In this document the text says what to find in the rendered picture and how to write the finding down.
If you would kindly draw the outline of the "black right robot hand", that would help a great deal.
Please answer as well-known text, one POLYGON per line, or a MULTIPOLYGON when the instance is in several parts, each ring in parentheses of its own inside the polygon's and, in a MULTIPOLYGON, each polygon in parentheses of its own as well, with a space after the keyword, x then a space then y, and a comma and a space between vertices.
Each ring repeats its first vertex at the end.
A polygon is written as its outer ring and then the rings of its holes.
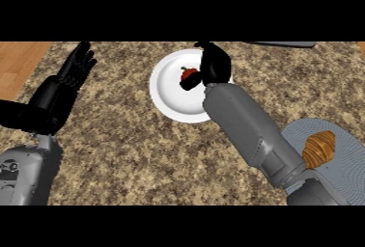
POLYGON ((231 59, 225 51, 210 41, 200 41, 194 46, 203 48, 203 56, 198 72, 180 81, 186 91, 192 90, 200 83, 204 86, 226 83, 231 77, 231 59))

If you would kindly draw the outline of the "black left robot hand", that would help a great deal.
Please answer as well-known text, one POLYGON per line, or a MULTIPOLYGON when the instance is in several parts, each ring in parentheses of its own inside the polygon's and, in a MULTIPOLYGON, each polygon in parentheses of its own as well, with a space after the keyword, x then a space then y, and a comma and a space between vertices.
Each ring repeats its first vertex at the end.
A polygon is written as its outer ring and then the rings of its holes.
POLYGON ((98 62, 90 43, 81 41, 61 70, 39 86, 28 103, 0 99, 0 125, 24 132, 55 135, 61 130, 80 88, 98 62))

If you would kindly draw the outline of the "red bell pepper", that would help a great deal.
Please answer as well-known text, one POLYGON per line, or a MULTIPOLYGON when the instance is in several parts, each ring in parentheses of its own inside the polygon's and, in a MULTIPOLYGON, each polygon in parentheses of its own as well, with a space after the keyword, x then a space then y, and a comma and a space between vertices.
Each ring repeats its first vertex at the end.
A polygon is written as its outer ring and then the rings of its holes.
POLYGON ((195 68, 186 68, 186 67, 182 67, 182 81, 189 77, 189 75, 195 72, 198 72, 198 70, 195 68))

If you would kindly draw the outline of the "white round plate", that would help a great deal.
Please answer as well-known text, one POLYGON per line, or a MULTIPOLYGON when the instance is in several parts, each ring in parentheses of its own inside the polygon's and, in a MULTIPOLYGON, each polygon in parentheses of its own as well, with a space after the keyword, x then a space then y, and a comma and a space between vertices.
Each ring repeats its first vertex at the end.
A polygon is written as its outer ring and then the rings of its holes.
POLYGON ((166 117, 185 124, 210 120, 203 102, 206 89, 203 83, 186 91, 180 86, 182 67, 200 69, 203 49, 183 49, 169 54, 157 63, 149 76, 149 95, 152 103, 166 117))

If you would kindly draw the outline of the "grey round placemat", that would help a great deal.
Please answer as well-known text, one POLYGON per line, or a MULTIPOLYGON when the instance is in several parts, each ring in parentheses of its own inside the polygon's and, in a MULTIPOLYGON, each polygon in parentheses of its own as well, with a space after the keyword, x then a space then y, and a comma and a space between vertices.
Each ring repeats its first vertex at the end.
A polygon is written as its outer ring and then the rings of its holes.
POLYGON ((339 205, 365 206, 365 147, 350 133, 336 124, 315 118, 293 121, 282 130, 282 137, 294 150, 303 153, 305 142, 311 135, 331 131, 336 135, 336 152, 331 161, 318 168, 305 170, 285 191, 293 194, 313 178, 339 205))

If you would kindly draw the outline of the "flat dark grey object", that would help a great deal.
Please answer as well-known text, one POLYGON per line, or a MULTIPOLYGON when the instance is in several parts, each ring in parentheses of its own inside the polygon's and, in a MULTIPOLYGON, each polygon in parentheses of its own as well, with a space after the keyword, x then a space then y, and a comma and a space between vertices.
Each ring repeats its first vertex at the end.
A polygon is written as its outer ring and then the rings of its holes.
POLYGON ((251 44, 281 46, 291 48, 312 48, 316 45, 316 41, 244 41, 251 44))

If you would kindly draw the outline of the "brown croissant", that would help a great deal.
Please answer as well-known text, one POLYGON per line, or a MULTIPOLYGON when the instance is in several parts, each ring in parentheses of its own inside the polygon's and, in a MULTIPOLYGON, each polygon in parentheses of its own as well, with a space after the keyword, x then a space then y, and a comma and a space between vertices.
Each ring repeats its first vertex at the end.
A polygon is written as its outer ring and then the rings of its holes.
POLYGON ((303 159, 308 169, 318 168, 334 159, 337 137, 333 131, 319 131, 305 141, 303 159))

